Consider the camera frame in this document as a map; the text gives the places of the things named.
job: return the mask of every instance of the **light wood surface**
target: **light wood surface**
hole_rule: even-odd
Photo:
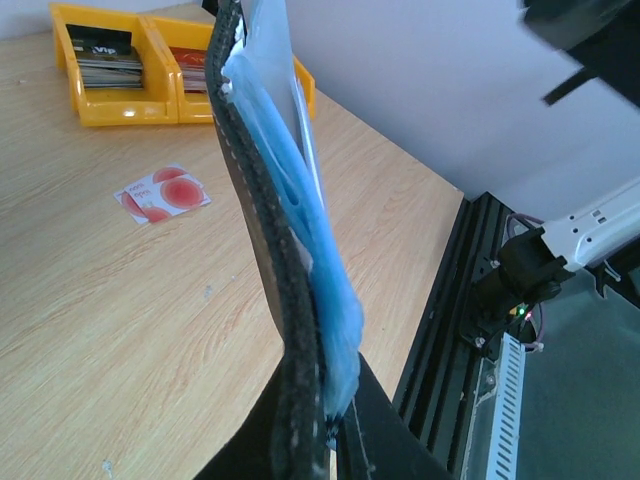
[[[197,7],[167,15],[211,21]],[[212,126],[86,129],[51,35],[0,43],[0,479],[191,479],[282,344]],[[392,396],[460,192],[322,94],[331,220]],[[112,194],[170,162],[212,204],[138,226]]]

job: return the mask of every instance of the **red circle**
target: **red circle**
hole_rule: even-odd
[[[158,170],[153,174],[153,183],[160,183],[172,178],[179,177],[180,175],[186,175],[187,172],[178,167],[166,167]]]
[[[158,207],[143,208],[142,211],[151,223],[161,222],[171,216],[165,209]]]
[[[186,178],[174,178],[164,182],[160,187],[160,194],[172,207],[185,210],[197,207],[204,200],[204,192],[200,186]]]
[[[124,192],[120,196],[120,199],[122,200],[122,205],[124,206],[124,208],[126,208],[131,215],[135,215],[136,217],[142,217],[142,218],[146,217],[146,215],[140,209],[140,207],[138,206],[136,201],[133,199],[133,197],[129,195],[127,192]]]

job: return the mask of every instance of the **gray floor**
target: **gray floor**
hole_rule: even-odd
[[[582,272],[527,357],[519,480],[640,479],[640,310]]]

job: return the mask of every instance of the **white wall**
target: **white wall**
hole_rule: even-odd
[[[142,12],[194,0],[62,0],[112,10]],[[48,0],[0,0],[0,39],[49,30]]]
[[[519,25],[519,0],[288,0],[318,87],[458,186],[549,219],[640,175],[640,115]]]

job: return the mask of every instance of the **yellow plastic container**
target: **yellow plastic container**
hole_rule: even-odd
[[[56,64],[69,78],[71,105],[84,126],[212,123],[207,95],[185,93],[182,72],[169,47],[206,50],[213,25],[169,18],[50,4]],[[143,64],[142,90],[85,89],[67,24],[124,30]],[[315,81],[294,58],[309,113],[315,118]]]
[[[214,26],[154,16],[145,17],[144,20],[148,22],[149,30],[159,35],[158,44],[161,45],[167,57],[167,62],[175,73],[180,123],[211,123],[213,116],[207,94],[184,92],[182,72],[171,53],[170,47],[206,50],[209,46]],[[315,80],[297,58],[294,57],[293,60],[296,76],[304,90],[309,114],[311,118],[315,118]]]
[[[135,14],[53,3],[56,64],[66,69],[72,108],[84,126],[178,123],[175,72]],[[142,90],[85,89],[67,24],[124,30],[143,65]]]

